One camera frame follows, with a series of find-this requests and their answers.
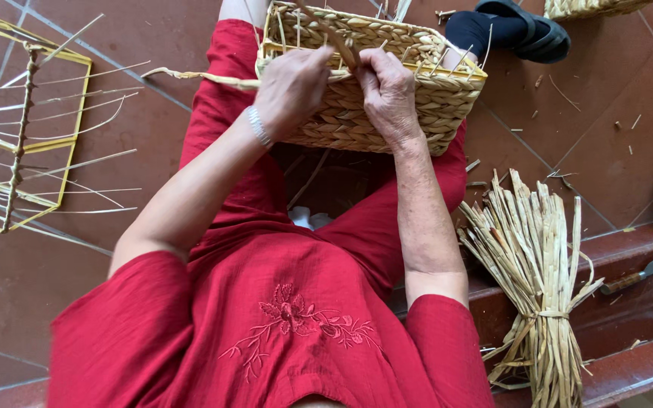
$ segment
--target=knife handle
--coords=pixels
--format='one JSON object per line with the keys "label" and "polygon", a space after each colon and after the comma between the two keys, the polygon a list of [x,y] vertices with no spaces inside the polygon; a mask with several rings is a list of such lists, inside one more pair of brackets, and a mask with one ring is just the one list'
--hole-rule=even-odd
{"label": "knife handle", "polygon": [[611,295],[613,292],[621,291],[627,286],[631,286],[641,280],[641,275],[639,273],[627,275],[623,278],[614,280],[609,283],[604,283],[601,285],[601,293],[605,295]]}

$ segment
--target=black sandal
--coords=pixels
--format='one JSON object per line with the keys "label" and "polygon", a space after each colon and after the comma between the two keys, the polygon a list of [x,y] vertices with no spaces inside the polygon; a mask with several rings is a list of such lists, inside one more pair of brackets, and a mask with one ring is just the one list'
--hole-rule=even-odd
{"label": "black sandal", "polygon": [[[522,60],[552,64],[568,55],[571,38],[563,27],[555,21],[524,11],[512,0],[480,0],[475,6],[475,11],[500,17],[521,17],[525,20],[528,24],[528,33],[525,39],[513,48],[513,52]],[[531,42],[535,34],[536,21],[548,25],[550,31],[545,37]]]}

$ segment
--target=black sock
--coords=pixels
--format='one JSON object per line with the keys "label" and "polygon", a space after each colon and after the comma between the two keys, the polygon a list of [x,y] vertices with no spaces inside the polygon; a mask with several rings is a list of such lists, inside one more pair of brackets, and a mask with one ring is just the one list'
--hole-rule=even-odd
{"label": "black sock", "polygon": [[[462,49],[468,49],[472,45],[470,52],[480,59],[487,51],[491,24],[493,25],[491,48],[494,49],[514,48],[528,34],[528,25],[521,17],[490,18],[490,14],[457,12],[445,23],[445,38]],[[536,21],[531,42],[543,38],[549,30],[548,25]]]}

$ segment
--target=silver bracelet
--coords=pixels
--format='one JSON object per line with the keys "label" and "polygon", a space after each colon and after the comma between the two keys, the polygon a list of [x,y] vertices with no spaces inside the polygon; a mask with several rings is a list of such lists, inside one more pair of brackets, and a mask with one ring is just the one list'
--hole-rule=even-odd
{"label": "silver bracelet", "polygon": [[266,134],[266,129],[263,128],[263,122],[261,122],[261,118],[258,116],[258,110],[253,105],[250,105],[246,108],[246,114],[248,115],[248,121],[251,123],[253,132],[256,134],[256,139],[258,139],[262,145],[266,146],[267,149],[271,149],[271,146],[273,146],[274,143]]}

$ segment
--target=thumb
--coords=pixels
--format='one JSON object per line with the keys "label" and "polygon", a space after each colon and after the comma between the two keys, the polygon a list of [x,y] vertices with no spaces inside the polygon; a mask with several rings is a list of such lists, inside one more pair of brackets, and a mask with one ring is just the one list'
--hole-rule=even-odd
{"label": "thumb", "polygon": [[322,46],[319,47],[318,50],[312,52],[311,55],[309,55],[307,62],[310,66],[314,68],[322,69],[322,67],[327,64],[327,61],[330,60],[333,54],[334,54],[334,47]]}
{"label": "thumb", "polygon": [[368,66],[359,67],[354,76],[357,77],[359,84],[362,86],[365,99],[379,97],[379,80],[376,78],[374,70]]}

